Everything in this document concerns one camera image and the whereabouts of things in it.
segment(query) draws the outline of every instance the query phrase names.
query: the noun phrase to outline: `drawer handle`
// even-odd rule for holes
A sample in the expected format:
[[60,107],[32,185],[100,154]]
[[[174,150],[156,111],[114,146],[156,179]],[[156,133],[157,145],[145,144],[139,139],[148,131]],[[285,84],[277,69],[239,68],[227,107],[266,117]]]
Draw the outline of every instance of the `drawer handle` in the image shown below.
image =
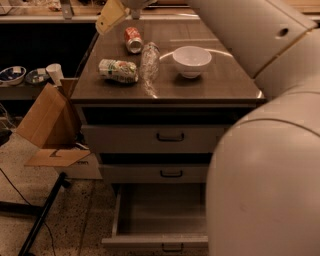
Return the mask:
[[160,176],[162,178],[181,178],[183,175],[183,171],[180,170],[178,173],[165,173],[164,171],[160,171]]
[[166,252],[166,253],[177,253],[177,252],[182,252],[183,251],[183,243],[181,243],[180,245],[177,245],[177,249],[174,249],[174,248],[170,248],[170,249],[166,249],[165,248],[165,245],[162,244],[162,251],[163,252]]
[[158,141],[162,142],[181,142],[184,140],[184,133],[182,132],[179,136],[176,137],[162,136],[160,133],[157,133],[157,139]]

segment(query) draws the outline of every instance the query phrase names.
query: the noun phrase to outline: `cardboard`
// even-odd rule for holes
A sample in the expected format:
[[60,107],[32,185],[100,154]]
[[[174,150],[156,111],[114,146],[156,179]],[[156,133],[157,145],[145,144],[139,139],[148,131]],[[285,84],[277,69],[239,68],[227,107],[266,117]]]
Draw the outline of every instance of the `cardboard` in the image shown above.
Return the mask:
[[70,179],[102,179],[99,163],[94,153],[81,158],[70,166],[55,167],[54,169],[59,174],[64,172]]
[[68,178],[99,178],[95,156],[89,150],[74,149],[81,128],[80,119],[69,102],[74,86],[73,80],[67,81],[64,92],[62,83],[61,93],[47,84],[22,119],[17,133],[40,148],[25,166],[54,167],[58,173],[64,171]]
[[65,167],[88,155],[89,150],[41,149],[25,163],[25,166]]
[[47,84],[17,128],[17,133],[39,148],[61,148],[74,143],[81,123],[68,99]]

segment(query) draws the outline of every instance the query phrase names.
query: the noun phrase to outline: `black stand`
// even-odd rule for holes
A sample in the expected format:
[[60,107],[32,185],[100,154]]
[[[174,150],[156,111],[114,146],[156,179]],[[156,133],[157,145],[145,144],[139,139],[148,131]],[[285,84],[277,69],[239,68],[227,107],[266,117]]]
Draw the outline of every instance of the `black stand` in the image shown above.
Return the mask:
[[33,206],[33,205],[26,205],[26,204],[17,204],[17,203],[6,203],[6,202],[0,202],[0,212],[1,213],[13,213],[13,214],[23,214],[23,215],[29,215],[29,216],[37,216],[37,219],[26,239],[24,242],[19,256],[26,256],[28,255],[28,252],[34,242],[34,240],[37,237],[37,234],[42,226],[42,224],[45,221],[45,218],[59,192],[59,189],[61,186],[67,188],[70,186],[70,183],[65,180],[66,174],[61,173],[54,184],[46,202],[44,205],[41,206]]

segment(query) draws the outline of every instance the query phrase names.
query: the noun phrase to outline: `wooden cabinet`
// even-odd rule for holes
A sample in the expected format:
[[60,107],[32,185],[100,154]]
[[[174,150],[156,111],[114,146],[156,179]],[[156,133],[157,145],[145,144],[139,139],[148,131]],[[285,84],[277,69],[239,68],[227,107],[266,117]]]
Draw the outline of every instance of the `wooden cabinet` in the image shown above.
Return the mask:
[[[146,94],[140,80],[121,85],[99,77],[104,58],[139,64],[122,39],[132,25],[159,46],[157,97]],[[171,56],[188,44],[210,49],[214,60],[192,80],[175,71]],[[117,196],[112,237],[102,243],[165,254],[206,248],[205,181],[214,148],[231,125],[265,102],[217,38],[196,18],[125,21],[98,38],[71,100]]]

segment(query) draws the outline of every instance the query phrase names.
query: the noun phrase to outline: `open drawer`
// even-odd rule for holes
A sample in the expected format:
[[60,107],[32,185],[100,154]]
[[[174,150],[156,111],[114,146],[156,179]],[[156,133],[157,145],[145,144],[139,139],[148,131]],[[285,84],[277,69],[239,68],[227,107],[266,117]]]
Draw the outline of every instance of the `open drawer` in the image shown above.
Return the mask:
[[205,184],[126,184],[118,191],[108,248],[180,253],[207,248]]

